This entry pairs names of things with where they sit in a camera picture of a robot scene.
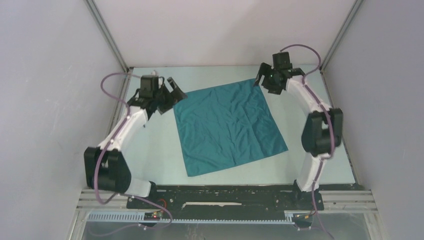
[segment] white table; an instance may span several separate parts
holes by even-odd
[[[306,73],[313,65],[300,65]],[[219,85],[255,78],[259,66],[196,66],[196,67],[140,67],[135,75],[148,75],[156,70],[165,79],[173,77],[183,92],[215,87]],[[312,89],[327,103],[329,98],[318,72],[308,76]],[[140,79],[132,78],[126,100],[140,87]],[[271,114],[287,144],[288,151],[241,166],[188,177],[183,161],[180,138],[174,111],[163,115],[154,113],[145,128],[134,137],[125,159],[135,159],[129,166],[131,173],[159,185],[271,185],[292,184],[297,178],[305,157],[301,135],[306,116],[299,103],[288,93],[267,93],[261,87]],[[321,184],[351,184],[354,175],[342,144],[326,165]]]

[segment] green fabric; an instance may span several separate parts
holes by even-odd
[[[255,79],[187,93],[173,109],[189,177],[288,150]]]

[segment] white back panel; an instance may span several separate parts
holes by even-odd
[[[286,45],[324,57],[355,0],[97,0],[130,67],[258,65]],[[296,64],[313,53],[291,49]]]

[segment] cable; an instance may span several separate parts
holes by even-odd
[[[330,133],[330,145],[331,145],[331,147],[330,147],[329,156],[328,157],[323,157],[323,158],[321,158],[319,160],[318,171],[316,172],[316,176],[315,176],[315,178],[313,179],[313,182],[312,182],[312,189],[311,189],[311,192],[312,192],[312,205],[313,205],[313,209],[315,210],[315,213],[314,214],[316,215],[316,218],[318,219],[319,224],[321,226],[321,230],[323,232],[327,233],[328,236],[331,239],[334,240],[335,238],[333,237],[333,235],[326,230],[326,228],[324,227],[323,221],[321,221],[320,215],[318,213],[317,203],[315,202],[315,194],[314,194],[315,185],[316,185],[316,183],[318,181],[318,178],[320,177],[321,171],[323,169],[324,161],[325,160],[329,160],[329,159],[331,159],[333,157],[334,150],[336,148],[335,138],[334,138],[333,124],[331,122],[331,117],[330,117],[329,113],[327,112],[326,108],[324,107],[324,105],[322,104],[322,102],[320,101],[320,99],[318,98],[318,96],[314,93],[314,91],[312,91],[312,89],[308,86],[308,84],[305,81],[307,75],[309,75],[309,74],[317,71],[318,69],[320,69],[320,66],[321,66],[321,56],[320,56],[320,54],[315,49],[313,49],[310,46],[304,45],[304,44],[292,44],[292,45],[288,45],[288,46],[284,47],[283,49],[281,49],[280,52],[282,52],[282,51],[284,51],[284,50],[286,50],[288,48],[291,48],[291,47],[302,47],[302,48],[309,49],[309,50],[311,50],[318,57],[318,64],[317,64],[317,66],[313,70],[307,72],[302,77],[302,84],[305,87],[305,89],[309,92],[309,94],[313,97],[313,99],[315,99],[316,103],[319,105],[319,107],[322,109],[322,111],[325,114],[325,118],[326,118],[327,124],[328,124],[328,130],[329,130],[329,133]]]
[[[107,143],[106,143],[106,146],[104,146],[104,148],[102,149],[102,151],[100,152],[100,155],[98,156],[98,159],[97,159],[97,162],[96,162],[96,165],[95,165],[95,170],[94,170],[94,192],[95,192],[95,198],[96,198],[96,200],[101,204],[101,205],[106,205],[107,203],[109,203],[118,193],[117,192],[115,192],[115,193],[113,193],[106,201],[103,201],[103,199],[100,197],[100,193],[99,193],[99,170],[100,170],[100,165],[101,165],[101,162],[102,162],[102,159],[103,159],[103,156],[105,155],[105,153],[106,153],[106,151],[107,151],[107,149],[108,149],[108,147],[111,145],[111,143],[113,143],[113,141],[114,141],[114,139],[115,139],[115,137],[118,135],[118,133],[121,131],[121,129],[124,127],[124,125],[125,125],[125,123],[127,122],[127,120],[129,119],[129,117],[130,117],[130,114],[131,114],[131,112],[130,112],[130,106],[125,102],[125,100],[124,99],[121,99],[121,98],[119,98],[119,97],[117,97],[117,96],[114,96],[114,95],[112,95],[112,94],[110,94],[110,93],[108,93],[106,90],[105,90],[105,88],[104,88],[104,83],[105,83],[105,80],[107,79],[107,78],[109,78],[109,77],[112,77],[112,76],[116,76],[116,75],[125,75],[125,76],[131,76],[131,77],[135,77],[135,78],[141,78],[140,76],[138,76],[138,75],[134,75],[134,74],[128,74],[128,73],[125,73],[125,72],[115,72],[115,73],[111,73],[111,74],[109,74],[109,75],[106,75],[102,80],[101,80],[101,82],[100,82],[100,88],[101,88],[101,90],[103,91],[103,93],[104,94],[106,94],[108,97],[110,97],[110,98],[112,98],[112,99],[114,99],[114,100],[117,100],[118,102],[120,102],[120,103],[122,103],[124,106],[125,106],[125,108],[126,108],[126,116],[124,117],[124,119],[123,119],[123,121],[121,122],[121,124],[118,126],[118,128],[116,129],[116,131],[112,134],[112,136],[111,136],[111,138],[109,139],[109,141],[107,141]],[[145,203],[147,203],[147,204],[150,204],[150,205],[152,205],[152,206],[154,206],[154,207],[157,207],[157,208],[159,208],[159,209],[161,209],[161,210],[163,210],[164,212],[166,212],[168,215],[169,215],[169,219],[170,219],[170,221],[166,224],[166,225],[164,225],[164,226],[161,226],[161,227],[149,227],[149,226],[144,226],[144,225],[142,225],[141,223],[137,223],[137,224],[129,224],[129,225],[126,225],[126,226],[124,226],[124,227],[121,227],[121,228],[118,228],[118,229],[116,229],[116,230],[114,230],[114,231],[112,231],[112,232],[109,232],[109,233],[105,233],[105,234],[96,234],[96,233],[92,233],[92,232],[90,232],[90,234],[92,234],[93,236],[95,236],[95,237],[104,237],[104,236],[108,236],[108,235],[112,235],[112,234],[114,234],[114,233],[116,233],[116,232],[119,232],[119,231],[121,231],[121,230],[123,230],[123,229],[126,229],[126,228],[129,228],[129,227],[135,227],[135,226],[143,226],[144,227],[144,229],[147,229],[147,228],[149,228],[149,229],[163,229],[163,228],[166,228],[166,227],[168,227],[171,223],[172,223],[172,221],[173,221],[173,217],[172,217],[172,214],[171,214],[171,212],[170,211],[168,211],[165,207],[163,207],[163,206],[161,206],[161,205],[158,205],[158,204],[156,204],[156,203],[154,203],[154,202],[152,202],[152,201],[149,201],[149,200],[147,200],[147,199],[145,199],[145,198],[143,198],[143,197],[139,197],[139,196],[132,196],[132,195],[127,195],[127,194],[122,194],[122,196],[126,196],[126,197],[129,197],[129,198],[135,198],[135,199],[138,199],[138,200],[140,200],[140,201],[143,201],[143,202],[145,202]]]

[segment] worn black surface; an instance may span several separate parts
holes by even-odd
[[[270,186],[171,186],[158,185],[157,199],[164,199],[175,219],[201,220],[285,220],[284,211],[311,211],[311,201],[295,201],[292,185]],[[319,210],[324,209],[317,194]],[[187,205],[187,202],[240,203],[241,205]],[[127,202],[128,209],[150,209],[137,199]]]

